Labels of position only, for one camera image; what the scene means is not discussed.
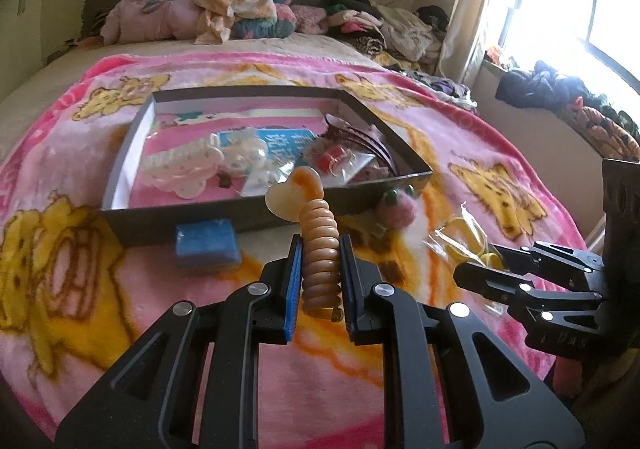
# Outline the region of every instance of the silver bolt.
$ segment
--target silver bolt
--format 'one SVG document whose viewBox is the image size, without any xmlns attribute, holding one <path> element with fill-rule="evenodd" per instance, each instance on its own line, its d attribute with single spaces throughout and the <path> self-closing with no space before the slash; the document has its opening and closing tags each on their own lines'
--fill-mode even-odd
<svg viewBox="0 0 640 449">
<path fill-rule="evenodd" d="M 382 297 L 388 297 L 393 295 L 396 289 L 387 283 L 380 283 L 374 286 L 373 291 L 378 295 L 382 295 Z"/>
<path fill-rule="evenodd" d="M 469 307 L 464 303 L 452 303 L 449 305 L 449 311 L 456 317 L 466 317 L 469 315 Z"/>
<path fill-rule="evenodd" d="M 260 283 L 258 281 L 258 283 L 251 283 L 247 287 L 247 291 L 251 295 L 264 295 L 269 291 L 269 287 L 267 285 L 265 285 L 265 283 Z"/>
<path fill-rule="evenodd" d="M 174 304 L 173 312 L 179 317 L 184 317 L 185 315 L 189 315 L 193 312 L 193 305 L 188 301 L 180 301 L 179 303 Z"/>
</svg>

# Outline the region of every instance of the brown hair clip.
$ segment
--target brown hair clip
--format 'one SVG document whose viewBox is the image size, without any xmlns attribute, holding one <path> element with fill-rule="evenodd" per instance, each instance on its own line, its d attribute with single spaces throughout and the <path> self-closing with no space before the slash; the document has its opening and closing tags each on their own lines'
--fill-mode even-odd
<svg viewBox="0 0 640 449">
<path fill-rule="evenodd" d="M 393 176 L 399 176 L 398 168 L 391 153 L 389 153 L 389 150 L 382 143 L 382 133 L 380 133 L 375 126 L 372 126 L 369 132 L 367 132 L 353 127 L 345 119 L 335 116 L 334 114 L 327 113 L 324 119 L 329 128 L 322 136 L 323 138 L 334 142 L 343 141 L 359 145 L 380 159 Z"/>
</svg>

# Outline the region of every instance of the window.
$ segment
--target window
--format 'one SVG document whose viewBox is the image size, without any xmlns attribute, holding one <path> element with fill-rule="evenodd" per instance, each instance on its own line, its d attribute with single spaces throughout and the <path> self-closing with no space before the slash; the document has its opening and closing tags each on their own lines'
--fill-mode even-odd
<svg viewBox="0 0 640 449">
<path fill-rule="evenodd" d="M 640 0 L 492 0 L 489 36 L 518 64 L 539 59 L 605 93 L 640 124 Z"/>
</svg>

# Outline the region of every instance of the open box tray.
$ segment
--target open box tray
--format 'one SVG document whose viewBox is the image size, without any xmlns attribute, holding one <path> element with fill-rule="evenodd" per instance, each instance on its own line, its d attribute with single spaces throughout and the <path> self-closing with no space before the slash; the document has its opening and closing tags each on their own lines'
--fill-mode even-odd
<svg viewBox="0 0 640 449">
<path fill-rule="evenodd" d="M 431 168 L 388 125 L 357 98 L 342 90 L 300 86 L 219 86 L 166 90 L 149 96 L 133 119 L 118 152 L 102 199 L 102 212 L 123 245 L 133 247 L 175 241 L 175 227 L 181 223 L 226 218 L 237 233 L 284 225 L 287 222 L 269 212 L 264 196 L 234 198 L 212 202 L 129 207 L 145 140 L 156 113 L 243 111 L 259 107 L 273 99 L 295 97 L 324 112 L 333 112 L 356 127 L 374 124 L 385 136 L 386 146 L 401 173 L 398 177 L 328 188 L 325 199 L 336 215 L 354 214 L 372 209 L 388 189 L 413 186 L 420 193 L 432 174 Z"/>
</svg>

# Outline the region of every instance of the yellow object in plastic bag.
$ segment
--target yellow object in plastic bag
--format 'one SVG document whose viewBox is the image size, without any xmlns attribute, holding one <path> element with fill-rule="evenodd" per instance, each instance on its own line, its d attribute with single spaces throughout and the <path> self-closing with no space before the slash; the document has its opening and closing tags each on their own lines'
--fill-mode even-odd
<svg viewBox="0 0 640 449">
<path fill-rule="evenodd" d="M 453 267 L 470 261 L 491 269 L 507 270 L 500 254 L 471 212 L 466 210 L 465 204 L 460 206 L 459 214 L 450 216 L 435 229 L 425 243 Z M 493 315 L 504 313 L 504 305 L 480 296 L 474 298 Z"/>
</svg>

